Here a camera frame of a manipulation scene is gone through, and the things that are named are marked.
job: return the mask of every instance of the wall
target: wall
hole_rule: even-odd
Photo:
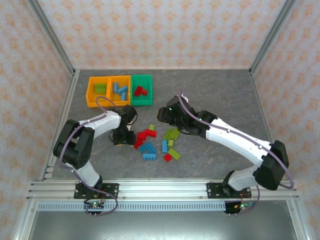
[[[319,236],[319,1],[297,1],[254,80],[273,138],[286,143],[289,169],[304,193],[308,223]]]
[[[285,0],[40,0],[75,68],[249,69]]]
[[[70,76],[26,0],[0,3],[0,239],[41,172]]]

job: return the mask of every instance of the red lego brick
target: red lego brick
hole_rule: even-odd
[[[152,131],[152,130],[146,129],[146,130],[144,130],[144,132],[149,137],[155,138],[157,136],[157,132],[156,131]]]
[[[147,138],[147,133],[145,133],[145,132],[138,132],[138,135],[136,136],[138,139],[141,139],[141,140],[146,140],[146,138]]]
[[[141,94],[142,94],[143,96],[147,96],[147,95],[148,95],[148,90],[143,88],[143,89],[141,90]]]
[[[167,163],[172,160],[172,156],[171,156],[169,153],[167,153],[166,155],[164,155],[163,158],[164,158],[164,160],[165,160]]]
[[[138,149],[142,144],[144,144],[144,141],[142,141],[141,139],[137,138],[137,140],[135,141],[134,148]]]
[[[142,86],[137,86],[133,95],[135,95],[136,97],[139,97],[142,93],[142,90],[143,90]]]

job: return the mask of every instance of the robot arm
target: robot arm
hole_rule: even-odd
[[[288,167],[288,156],[285,145],[282,142],[276,140],[271,144],[268,141],[252,137],[229,126],[222,119],[208,111],[196,112],[190,107],[185,98],[182,98],[182,102],[194,116],[216,127],[208,126],[193,119],[182,107],[177,96],[172,98],[166,107],[159,109],[157,119],[160,122],[177,127],[180,131],[186,131],[189,135],[200,136],[204,139],[218,142],[253,163],[252,167],[228,173],[222,183],[225,194],[231,197],[235,192],[257,185],[269,190],[278,188],[285,171],[265,149],[274,153]],[[259,145],[253,144],[248,139],[255,141]]]
[[[126,105],[123,109],[111,109],[88,120],[68,120],[53,148],[53,155],[60,157],[62,149],[72,132],[83,126],[73,136],[66,147],[62,161],[81,178],[88,186],[102,190],[102,177],[95,171],[89,158],[95,138],[107,131],[113,131],[113,144],[135,144],[136,136],[130,131],[130,124],[137,112],[134,107]]]

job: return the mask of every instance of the orange tray compartment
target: orange tray compartment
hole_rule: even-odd
[[[91,76],[88,82],[88,88],[86,89],[85,99],[86,104],[89,108],[97,108],[96,98],[99,96],[107,97],[108,91],[110,91],[109,86],[110,77],[109,76]],[[106,92],[105,93],[95,93],[95,84],[105,84]],[[109,107],[111,103],[106,99],[99,99],[99,104],[102,107]]]
[[[114,83],[118,83],[119,88],[128,87],[125,95],[125,101],[121,101],[121,95],[114,93]],[[131,76],[110,76],[108,86],[106,87],[106,97],[111,99],[116,106],[125,106],[131,104]]]

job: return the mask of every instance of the plastic container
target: plastic container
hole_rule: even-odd
[[[86,104],[89,108],[97,108],[96,98],[99,96],[107,97],[108,91],[110,88],[108,87],[110,81],[109,76],[91,76],[88,82],[88,88],[86,89],[85,99]],[[106,85],[106,93],[95,93],[95,84],[105,84]],[[99,104],[102,107],[109,107],[111,104],[108,100],[98,99]]]
[[[119,89],[128,86],[128,91],[126,92],[126,100],[121,101],[121,95],[114,93],[114,83],[119,84]],[[106,87],[106,97],[111,99],[116,106],[125,106],[131,104],[131,76],[110,76],[108,86]]]
[[[141,86],[148,91],[146,96],[142,94],[140,96],[134,95],[138,86]],[[154,98],[152,75],[132,75],[130,95],[132,106],[152,105]]]

